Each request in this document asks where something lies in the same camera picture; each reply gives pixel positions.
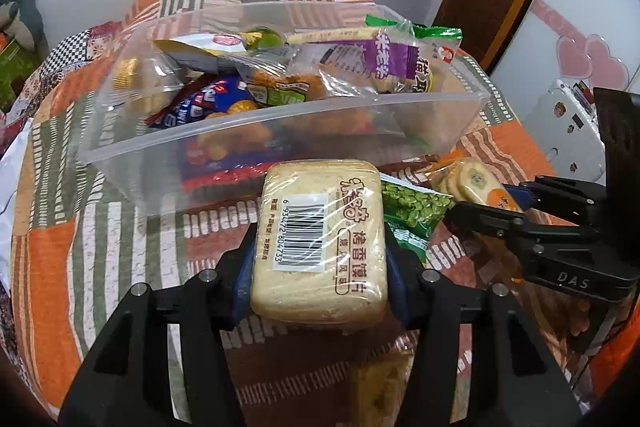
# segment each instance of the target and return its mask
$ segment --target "barcode label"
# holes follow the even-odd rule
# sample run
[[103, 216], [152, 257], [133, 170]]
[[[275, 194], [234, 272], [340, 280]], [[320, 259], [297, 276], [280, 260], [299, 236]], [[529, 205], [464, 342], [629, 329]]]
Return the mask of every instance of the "barcode label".
[[273, 269], [323, 272], [328, 194], [292, 194], [282, 198]]

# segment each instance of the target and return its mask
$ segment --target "checkered fabric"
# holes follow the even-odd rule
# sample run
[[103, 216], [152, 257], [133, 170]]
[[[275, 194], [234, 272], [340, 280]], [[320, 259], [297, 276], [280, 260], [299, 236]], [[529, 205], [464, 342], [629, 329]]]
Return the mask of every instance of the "checkered fabric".
[[90, 30], [71, 35], [58, 44], [42, 63], [40, 78], [47, 78], [72, 64], [86, 61]]

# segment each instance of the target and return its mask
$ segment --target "gray plush toy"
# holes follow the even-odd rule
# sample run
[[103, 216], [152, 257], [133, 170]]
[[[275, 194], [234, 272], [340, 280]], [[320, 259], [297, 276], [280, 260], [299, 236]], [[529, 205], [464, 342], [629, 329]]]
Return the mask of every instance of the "gray plush toy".
[[0, 0], [0, 30], [24, 49], [34, 51], [43, 38], [36, 0]]

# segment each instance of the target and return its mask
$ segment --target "clear plastic storage box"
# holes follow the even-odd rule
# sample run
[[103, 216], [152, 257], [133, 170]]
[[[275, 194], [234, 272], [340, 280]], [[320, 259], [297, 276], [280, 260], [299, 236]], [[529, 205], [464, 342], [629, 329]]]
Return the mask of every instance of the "clear plastic storage box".
[[[145, 117], [166, 105], [182, 86], [154, 39], [196, 32], [237, 33], [269, 26], [281, 34], [364, 26], [367, 14], [402, 17], [385, 6], [339, 2], [258, 2], [207, 5], [143, 23], [118, 52], [118, 62], [145, 62], [147, 81], [122, 89], [112, 72], [97, 93], [78, 158], [146, 214], [194, 208], [260, 192], [274, 162], [304, 158], [357, 158], [384, 165], [447, 152], [489, 97], [470, 75], [444, 62], [430, 65], [434, 92], [336, 97], [268, 107], [188, 123], [149, 128]], [[227, 151], [199, 161], [198, 136]]]

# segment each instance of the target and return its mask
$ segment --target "pink heart decoration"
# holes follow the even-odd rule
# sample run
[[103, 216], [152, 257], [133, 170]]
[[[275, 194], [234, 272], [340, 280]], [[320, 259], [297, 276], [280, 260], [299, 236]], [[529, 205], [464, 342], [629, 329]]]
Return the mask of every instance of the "pink heart decoration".
[[556, 42], [556, 55], [560, 65], [560, 75], [567, 78], [587, 78], [593, 68], [591, 60], [579, 50], [573, 39], [560, 37]]
[[619, 58], [612, 57], [609, 46], [599, 35], [589, 35], [585, 46], [592, 64], [591, 87], [626, 89], [629, 85], [629, 70]]

